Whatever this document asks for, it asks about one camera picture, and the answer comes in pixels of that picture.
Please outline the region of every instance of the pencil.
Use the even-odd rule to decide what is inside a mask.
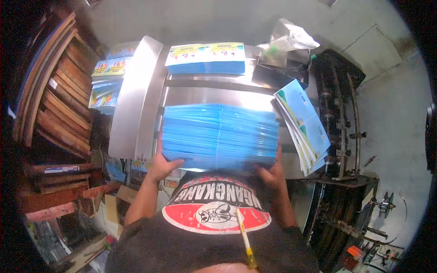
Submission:
[[[244,224],[243,224],[243,220],[242,220],[243,217],[242,217],[241,212],[238,208],[236,208],[235,211],[236,211],[236,215],[237,215],[238,225],[240,226],[241,235],[243,236],[244,247],[246,248],[246,255],[247,255],[247,259],[249,261],[249,268],[250,269],[256,268],[256,267],[258,267],[258,265],[255,262],[255,257],[253,256],[253,251],[252,251],[252,248],[250,247],[249,239],[247,238],[246,230],[244,228]]]

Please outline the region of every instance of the stainless steel table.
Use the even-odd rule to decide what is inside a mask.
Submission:
[[[274,111],[270,101],[274,99],[273,94],[279,88],[252,82],[253,71],[258,61],[258,49],[248,45],[244,45],[244,48],[246,73],[243,76],[168,75],[164,64],[170,46],[145,36],[125,73],[112,121],[109,156],[135,160],[151,158],[157,132],[162,126],[164,106],[220,103]],[[312,75],[309,75],[309,87],[306,92],[313,105],[318,105],[316,81]],[[286,127],[279,128],[279,141],[284,151],[286,178],[303,178],[299,158]],[[313,185],[308,186],[311,192]],[[311,197],[307,194],[308,209]]]

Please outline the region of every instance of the plastic bag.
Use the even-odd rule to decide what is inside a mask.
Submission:
[[[297,49],[315,49],[320,44],[305,30],[285,18],[279,19],[270,36],[270,43],[257,45],[261,48],[260,63],[287,67],[287,52]]]

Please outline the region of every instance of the white wall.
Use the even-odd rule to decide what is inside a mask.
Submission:
[[[386,232],[388,240],[370,232],[366,236],[388,242],[400,234],[393,244],[407,248],[422,219],[431,184],[425,157],[425,120],[431,103],[427,71],[416,54],[357,91],[361,131],[368,133],[361,143],[361,173],[379,177],[377,200],[386,191],[394,192],[396,205],[387,219],[379,218],[376,208],[369,225]],[[375,160],[364,168],[372,156]],[[403,229],[405,205],[399,191],[408,207]]]
[[[276,21],[285,17],[326,47],[344,51],[354,45],[345,53],[371,77],[376,76],[374,69],[379,74],[400,62],[392,43],[409,38],[386,0],[338,0],[331,8],[318,0],[104,0],[87,10],[97,38],[110,47],[139,41],[144,35],[171,45],[193,41],[257,45],[267,42]],[[377,35],[366,36],[371,28],[377,28]],[[372,48],[374,43],[379,48]]]

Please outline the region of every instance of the person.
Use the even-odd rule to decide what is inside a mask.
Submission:
[[[255,166],[272,192],[270,212],[258,199],[256,183],[215,172],[185,175],[168,204],[155,214],[159,181],[184,163],[167,162],[161,149],[159,139],[152,167],[126,213],[105,272],[319,272],[289,202],[280,146],[269,171]],[[237,208],[256,268],[248,267]]]

